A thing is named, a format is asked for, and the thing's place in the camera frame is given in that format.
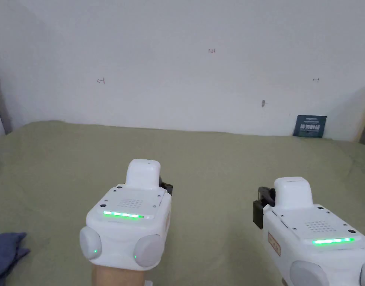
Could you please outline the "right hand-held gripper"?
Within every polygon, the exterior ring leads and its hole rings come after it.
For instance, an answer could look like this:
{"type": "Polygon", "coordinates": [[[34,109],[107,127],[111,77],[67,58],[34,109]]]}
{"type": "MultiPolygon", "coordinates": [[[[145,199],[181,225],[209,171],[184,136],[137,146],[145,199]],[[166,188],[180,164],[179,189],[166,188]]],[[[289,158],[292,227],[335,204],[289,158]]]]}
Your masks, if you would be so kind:
{"type": "Polygon", "coordinates": [[[303,177],[259,187],[253,222],[285,286],[365,286],[365,236],[314,204],[303,177]]]}

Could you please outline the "person's left hand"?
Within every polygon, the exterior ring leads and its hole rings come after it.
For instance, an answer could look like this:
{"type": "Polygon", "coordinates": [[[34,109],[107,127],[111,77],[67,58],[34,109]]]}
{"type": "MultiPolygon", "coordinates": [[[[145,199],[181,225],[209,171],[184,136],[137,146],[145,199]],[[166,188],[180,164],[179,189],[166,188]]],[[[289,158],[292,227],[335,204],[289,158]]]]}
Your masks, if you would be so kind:
{"type": "Polygon", "coordinates": [[[92,286],[144,286],[145,272],[93,265],[92,286]]]}

